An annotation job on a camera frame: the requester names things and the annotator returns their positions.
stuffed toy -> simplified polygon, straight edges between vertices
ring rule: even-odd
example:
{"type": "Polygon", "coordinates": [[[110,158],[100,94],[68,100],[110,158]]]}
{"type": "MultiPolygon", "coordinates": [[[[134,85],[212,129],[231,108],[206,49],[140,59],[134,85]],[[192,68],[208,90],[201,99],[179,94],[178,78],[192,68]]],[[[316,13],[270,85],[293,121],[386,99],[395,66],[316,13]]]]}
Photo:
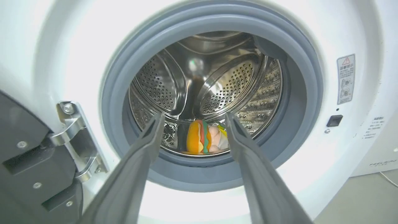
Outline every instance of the stuffed toy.
{"type": "Polygon", "coordinates": [[[221,126],[209,126],[203,120],[195,120],[188,129],[187,153],[205,155],[228,148],[228,138],[221,126]]]}

front-loading washing machine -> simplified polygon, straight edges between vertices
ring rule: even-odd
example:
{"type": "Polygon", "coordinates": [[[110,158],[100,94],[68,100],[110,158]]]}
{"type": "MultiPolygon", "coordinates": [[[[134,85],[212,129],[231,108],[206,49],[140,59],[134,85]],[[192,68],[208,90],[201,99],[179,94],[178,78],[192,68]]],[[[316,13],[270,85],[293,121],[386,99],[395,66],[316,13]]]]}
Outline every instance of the front-loading washing machine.
{"type": "Polygon", "coordinates": [[[1,4],[5,189],[40,220],[77,219],[158,112],[140,222],[250,221],[229,149],[186,149],[227,112],[315,218],[396,109],[395,2],[1,4]]]}

door hinge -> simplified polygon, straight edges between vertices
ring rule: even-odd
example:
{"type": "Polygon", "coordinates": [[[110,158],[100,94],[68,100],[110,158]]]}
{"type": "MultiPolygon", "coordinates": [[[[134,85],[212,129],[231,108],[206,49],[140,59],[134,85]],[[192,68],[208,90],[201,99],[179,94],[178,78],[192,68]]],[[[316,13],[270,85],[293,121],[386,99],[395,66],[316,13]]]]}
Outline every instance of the door hinge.
{"type": "Polygon", "coordinates": [[[87,181],[96,173],[108,172],[80,106],[70,101],[59,102],[57,112],[64,129],[59,133],[48,134],[44,144],[66,146],[78,169],[75,178],[80,182],[87,181]]]}

power cord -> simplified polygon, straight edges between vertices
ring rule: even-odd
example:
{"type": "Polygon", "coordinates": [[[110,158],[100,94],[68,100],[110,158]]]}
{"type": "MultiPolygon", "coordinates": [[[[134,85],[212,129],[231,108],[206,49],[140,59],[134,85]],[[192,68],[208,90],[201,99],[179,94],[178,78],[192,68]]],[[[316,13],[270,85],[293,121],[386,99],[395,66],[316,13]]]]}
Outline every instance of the power cord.
{"type": "Polygon", "coordinates": [[[386,175],[384,175],[382,172],[379,172],[386,180],[388,180],[392,185],[398,187],[398,184],[394,183],[390,178],[388,178],[386,175]]]}

sticker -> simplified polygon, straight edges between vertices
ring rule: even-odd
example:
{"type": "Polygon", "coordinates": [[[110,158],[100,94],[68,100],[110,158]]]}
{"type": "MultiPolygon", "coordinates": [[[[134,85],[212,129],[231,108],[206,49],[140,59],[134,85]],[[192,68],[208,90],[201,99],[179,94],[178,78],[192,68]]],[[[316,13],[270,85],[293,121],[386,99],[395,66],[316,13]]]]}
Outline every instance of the sticker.
{"type": "Polygon", "coordinates": [[[355,81],[355,54],[337,59],[339,73],[339,96],[337,104],[352,100],[355,81]]]}
{"type": "Polygon", "coordinates": [[[375,117],[372,123],[369,125],[362,139],[374,138],[379,134],[381,128],[383,127],[385,120],[384,117],[375,117]]]}

